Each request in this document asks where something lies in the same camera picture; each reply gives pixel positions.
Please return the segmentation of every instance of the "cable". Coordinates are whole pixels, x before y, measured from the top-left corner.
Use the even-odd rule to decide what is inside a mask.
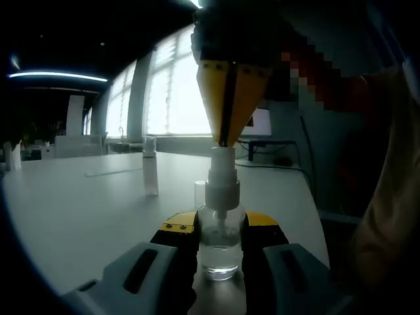
[[[316,204],[316,202],[317,202],[317,197],[316,197],[316,169],[315,169],[315,162],[314,162],[314,152],[312,151],[312,145],[310,143],[308,129],[306,129],[306,124],[305,124],[305,121],[304,121],[302,116],[301,116],[301,123],[302,123],[303,133],[304,133],[304,136],[306,138],[306,142],[308,143],[310,164],[312,166],[312,187],[313,187],[312,195],[314,196],[314,201],[315,201],[315,204]]]
[[[250,169],[289,169],[289,170],[292,170],[292,171],[299,171],[299,172],[301,172],[303,175],[305,175],[305,177],[306,177],[306,180],[308,181],[308,183],[309,183],[309,189],[310,189],[310,192],[312,193],[312,195],[313,195],[313,187],[312,187],[312,182],[311,182],[311,180],[310,180],[310,177],[309,177],[309,174],[304,170],[304,169],[300,169],[300,168],[298,168],[298,167],[287,167],[287,166],[269,166],[269,165],[244,165],[244,164],[238,164],[238,163],[236,163],[235,162],[235,165],[236,166],[243,166],[243,167],[248,167],[248,168],[250,168]]]

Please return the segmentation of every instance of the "table surface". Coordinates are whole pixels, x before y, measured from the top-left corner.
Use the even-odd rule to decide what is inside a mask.
[[[159,197],[144,195],[141,153],[27,161],[21,170],[5,175],[3,189],[26,253],[61,295],[90,279],[100,280],[107,264],[138,242],[149,241],[165,219],[194,210],[194,182],[207,178],[209,166],[208,157],[158,153]],[[242,205],[270,215],[290,243],[301,244],[329,266],[303,175],[282,169],[237,170]],[[243,297],[241,274],[230,284],[207,283],[205,288],[197,285],[197,278],[198,300],[201,290],[210,291],[216,301],[227,291],[230,299]],[[244,303],[233,312],[245,314]]]

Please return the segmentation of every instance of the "clear liquid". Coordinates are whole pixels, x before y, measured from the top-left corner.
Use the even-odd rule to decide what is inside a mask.
[[[201,231],[201,264],[210,280],[231,278],[240,263],[241,237],[238,229],[211,226]]]

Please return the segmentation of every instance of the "window frame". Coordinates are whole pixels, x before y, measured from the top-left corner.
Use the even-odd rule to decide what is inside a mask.
[[[163,71],[165,69],[169,69],[169,82],[168,82],[168,97],[167,97],[167,112],[169,113],[169,107],[170,107],[170,101],[171,101],[171,91],[173,86],[173,72],[175,69],[175,66],[177,62],[181,61],[184,58],[188,58],[189,56],[193,56],[193,52],[184,52],[182,54],[178,53],[178,44],[179,39],[181,35],[190,28],[193,28],[194,25],[190,24],[175,33],[171,34],[170,36],[167,36],[166,38],[162,39],[159,43],[156,44],[155,49],[152,52],[152,57],[150,58],[150,64],[148,68],[148,75],[147,75],[147,81],[146,81],[146,92],[144,93],[144,109],[143,109],[143,115],[142,115],[142,134],[144,136],[150,135],[154,137],[205,137],[210,138],[212,137],[211,130],[209,130],[208,133],[170,133],[167,131],[164,134],[161,133],[148,133],[148,126],[147,126],[147,116],[148,116],[148,110],[149,110],[149,99],[150,99],[150,86],[152,84],[152,78],[154,75],[158,74],[160,71]],[[173,53],[173,58],[169,61],[165,62],[164,64],[159,65],[158,67],[154,68],[154,63],[156,61],[156,54],[158,46],[166,41],[168,41],[171,37],[175,36],[175,51]],[[166,126],[169,125],[169,115],[166,117]]]

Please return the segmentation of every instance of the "glass bottle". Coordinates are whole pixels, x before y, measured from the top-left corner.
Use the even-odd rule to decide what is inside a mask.
[[[199,210],[201,264],[211,280],[231,278],[241,262],[240,230],[245,209],[239,203],[233,148],[213,148],[205,207]]]

